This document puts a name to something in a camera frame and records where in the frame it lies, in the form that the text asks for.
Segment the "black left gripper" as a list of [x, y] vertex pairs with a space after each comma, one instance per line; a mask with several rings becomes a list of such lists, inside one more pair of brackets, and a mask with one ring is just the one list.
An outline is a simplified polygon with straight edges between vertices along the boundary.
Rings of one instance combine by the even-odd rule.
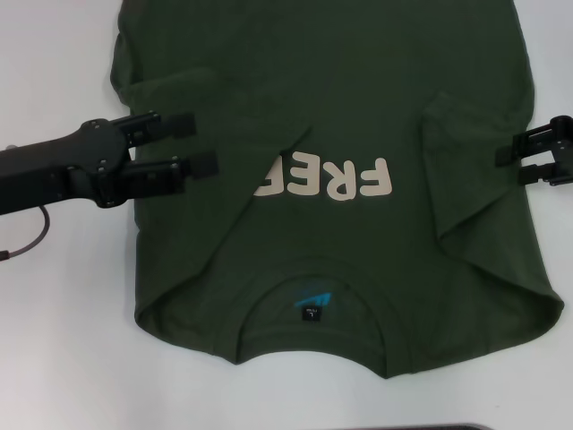
[[128, 149], [195, 134], [194, 114], [150, 111], [112, 121], [90, 120], [63, 138], [0, 150], [0, 215], [71, 199], [106, 208], [182, 193], [187, 178], [218, 174], [214, 150], [139, 162], [129, 161]]

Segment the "dark green FREE! t-shirt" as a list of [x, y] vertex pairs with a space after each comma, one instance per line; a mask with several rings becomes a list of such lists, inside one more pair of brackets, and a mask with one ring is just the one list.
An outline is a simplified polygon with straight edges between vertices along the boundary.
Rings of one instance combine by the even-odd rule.
[[219, 172], [138, 200], [137, 325], [241, 364], [390, 378], [535, 340], [564, 304], [517, 167], [535, 87], [513, 0], [123, 0], [110, 74]]

